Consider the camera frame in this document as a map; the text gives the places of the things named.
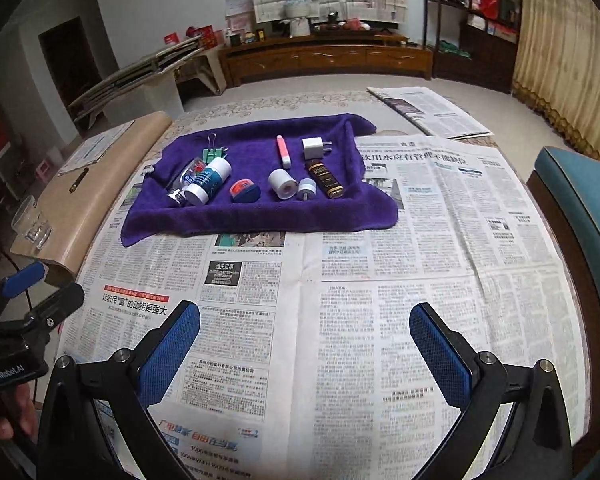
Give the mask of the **person's left hand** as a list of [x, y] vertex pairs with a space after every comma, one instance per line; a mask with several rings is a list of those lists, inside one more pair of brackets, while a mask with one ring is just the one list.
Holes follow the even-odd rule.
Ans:
[[38, 432], [38, 419], [31, 398], [31, 388], [28, 382], [5, 390], [2, 393], [4, 408], [0, 408], [0, 440], [9, 440], [14, 434], [14, 425], [26, 434], [32, 441]]

